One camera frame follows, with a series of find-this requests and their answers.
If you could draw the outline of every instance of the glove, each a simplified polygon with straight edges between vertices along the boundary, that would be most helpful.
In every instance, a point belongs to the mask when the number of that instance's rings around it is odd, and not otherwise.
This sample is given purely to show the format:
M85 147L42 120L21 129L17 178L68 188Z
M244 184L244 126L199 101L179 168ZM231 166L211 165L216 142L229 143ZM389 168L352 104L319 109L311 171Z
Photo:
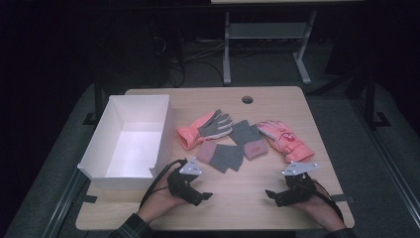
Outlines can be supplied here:
M259 130L270 138L269 142L279 152L285 154L287 163L309 159L314 153L293 132L280 121L260 122Z
M224 174L228 168L236 172L239 170L244 161L244 151L239 146L218 145L205 141L195 158Z
M189 127L177 129L178 140L185 150L191 150L203 141L219 139L232 132L229 114L222 115L220 109L209 112L195 120Z
M235 124L232 128L233 131L229 136L238 146L244 147L245 157L249 161L268 152L256 125L250 127L248 121L244 120Z

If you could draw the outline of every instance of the white cardboard box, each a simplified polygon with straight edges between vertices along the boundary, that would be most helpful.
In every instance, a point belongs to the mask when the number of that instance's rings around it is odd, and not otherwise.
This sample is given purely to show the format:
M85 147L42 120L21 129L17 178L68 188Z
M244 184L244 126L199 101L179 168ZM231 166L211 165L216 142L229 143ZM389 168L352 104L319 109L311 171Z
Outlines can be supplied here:
M169 95L110 96L77 167L101 189L147 189L170 162Z

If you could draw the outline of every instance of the gray carpet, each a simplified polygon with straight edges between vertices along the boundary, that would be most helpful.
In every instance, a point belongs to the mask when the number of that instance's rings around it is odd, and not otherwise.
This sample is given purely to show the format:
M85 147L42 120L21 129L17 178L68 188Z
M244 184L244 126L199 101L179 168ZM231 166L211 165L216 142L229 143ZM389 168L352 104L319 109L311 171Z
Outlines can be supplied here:
M185 47L187 53L189 49L192 55L197 51L194 46ZM303 85L300 81L292 61L291 46L280 45L277 50L265 49L251 57L233 58L232 86L297 85L304 91L313 90L334 78L334 75L323 74L330 50L328 44L309 46L305 62L313 79L311 85ZM221 70L221 57L203 60ZM187 72L183 87L222 86L218 72L205 63L188 64ZM180 80L176 71L171 73ZM341 84L322 96L307 96L307 101L345 195L351 200L350 208L356 220L354 230L361 238L420 237L420 230L372 140L372 131L360 116L358 107L363 99L347 99L344 96L346 86L346 83ZM171 87L171 84L167 82L164 87ZM419 137L398 112L390 95L380 87L376 110L385 114L391 127L378 128L375 134L384 141L413 192L419 194L420 176L416 172L420 164ZM92 126L83 125L90 112L94 112L93 86L86 89L68 118L6 237L43 236L93 133ZM78 181L78 196L64 214L57 237L106 237L109 234L109 231L79 231L74 226L88 184L88 180ZM297 232L298 237L308 238L324 234L321 230ZM261 233L258 237L276 236Z

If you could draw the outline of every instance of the metal stand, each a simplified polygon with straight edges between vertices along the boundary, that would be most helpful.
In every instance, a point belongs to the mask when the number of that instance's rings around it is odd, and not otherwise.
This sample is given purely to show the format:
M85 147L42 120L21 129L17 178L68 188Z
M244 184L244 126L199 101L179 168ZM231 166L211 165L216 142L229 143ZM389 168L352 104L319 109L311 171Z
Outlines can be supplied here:
M293 58L304 84L310 84L311 79L303 63L303 55L311 36L312 26L317 11L312 11L308 22L304 23L231 23L229 12L225 21L225 53L223 55L223 83L232 83L231 64L229 60L230 39L301 39L299 51L293 53Z
M379 121L374 120L374 90L375 90L375 81L371 73L367 79L367 94L366 94L366 106L365 106L365 119L370 125L370 128L375 130L376 127L389 127L390 123L386 119L385 115L382 112L376 112L376 115L379 117Z
M96 77L94 82L95 92L95 113L88 113L83 121L83 125L98 125L99 120L102 117L103 105L102 105L102 88L99 75Z

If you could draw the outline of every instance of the human hand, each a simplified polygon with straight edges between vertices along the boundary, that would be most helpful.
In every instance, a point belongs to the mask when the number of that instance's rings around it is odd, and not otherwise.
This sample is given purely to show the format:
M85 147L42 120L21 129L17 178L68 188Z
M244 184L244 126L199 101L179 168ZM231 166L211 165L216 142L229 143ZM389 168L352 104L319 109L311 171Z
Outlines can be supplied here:
M160 179L155 187L155 191L151 193L137 214L147 223L151 223L158 217L161 217L174 207L187 203L184 199L170 194L167 187L167 177L172 171Z
M327 191L314 179L316 189L329 197ZM308 213L312 219L314 219L320 226L322 226L328 232L333 232L347 228L344 222L341 220L337 212L327 204L323 199L317 195L312 195L309 200L295 203L290 205L297 209L303 210Z

